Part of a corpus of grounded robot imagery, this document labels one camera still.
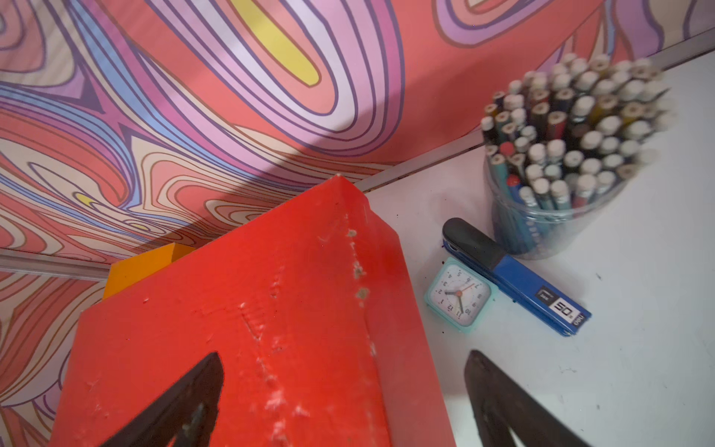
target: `clear plastic container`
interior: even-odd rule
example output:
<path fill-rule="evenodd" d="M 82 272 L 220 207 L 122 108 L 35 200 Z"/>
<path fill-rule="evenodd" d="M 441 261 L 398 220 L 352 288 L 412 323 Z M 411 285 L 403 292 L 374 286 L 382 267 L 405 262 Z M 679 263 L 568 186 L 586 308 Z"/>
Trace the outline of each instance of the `clear plastic container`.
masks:
<path fill-rule="evenodd" d="M 485 158 L 484 177 L 491 191 L 495 240 L 512 256 L 544 259 L 566 249 L 626 186 L 620 182 L 595 202 L 572 210 L 548 211 L 517 203 L 492 178 Z"/>

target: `white desk surface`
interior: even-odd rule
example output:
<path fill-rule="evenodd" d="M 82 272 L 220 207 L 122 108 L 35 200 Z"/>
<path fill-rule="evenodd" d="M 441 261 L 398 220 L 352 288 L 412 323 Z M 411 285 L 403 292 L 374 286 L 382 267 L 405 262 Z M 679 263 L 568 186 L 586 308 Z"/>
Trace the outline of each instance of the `white desk surface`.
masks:
<path fill-rule="evenodd" d="M 492 234 L 483 148 L 368 193 L 400 235 L 459 447 L 480 441 L 463 369 L 482 350 L 592 446 L 715 446 L 715 53 L 671 69 L 680 122 L 567 251 L 524 262 L 593 317 L 564 338 L 499 294 L 468 335 L 423 296 L 448 256 L 442 224 Z"/>

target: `swirly patterned wall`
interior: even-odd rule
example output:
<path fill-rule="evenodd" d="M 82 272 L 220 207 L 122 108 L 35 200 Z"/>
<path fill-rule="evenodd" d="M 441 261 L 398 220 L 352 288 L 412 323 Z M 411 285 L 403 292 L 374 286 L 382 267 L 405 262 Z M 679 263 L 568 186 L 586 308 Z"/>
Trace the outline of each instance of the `swirly patterned wall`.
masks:
<path fill-rule="evenodd" d="M 493 90 L 568 51 L 642 57 L 715 26 L 712 0 L 0 0 L 0 14 L 0 247 L 100 262 L 201 246 L 338 172 L 449 142 Z M 0 446 L 42 445 L 70 306 L 98 286 L 3 278 Z M 59 327 L 48 350 L 38 337 Z M 7 374 L 17 358 L 41 372 Z"/>

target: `alarm clock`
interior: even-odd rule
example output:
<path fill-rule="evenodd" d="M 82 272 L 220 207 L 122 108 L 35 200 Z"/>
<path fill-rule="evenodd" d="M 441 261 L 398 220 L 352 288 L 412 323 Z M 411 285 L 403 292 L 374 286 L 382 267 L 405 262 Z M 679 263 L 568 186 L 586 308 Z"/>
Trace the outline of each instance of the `alarm clock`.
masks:
<path fill-rule="evenodd" d="M 450 257 L 432 281 L 425 301 L 437 315 L 468 333 L 477 325 L 478 316 L 497 290 L 490 280 Z"/>

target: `red painted surface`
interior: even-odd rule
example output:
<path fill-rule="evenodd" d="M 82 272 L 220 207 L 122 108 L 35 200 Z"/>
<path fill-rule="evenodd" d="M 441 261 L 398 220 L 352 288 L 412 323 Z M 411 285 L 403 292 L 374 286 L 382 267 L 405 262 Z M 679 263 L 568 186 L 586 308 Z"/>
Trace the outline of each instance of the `red painted surface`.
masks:
<path fill-rule="evenodd" d="M 212 446 L 454 446 L 398 236 L 341 177 L 85 311 L 50 446 L 98 446 L 214 350 Z"/>

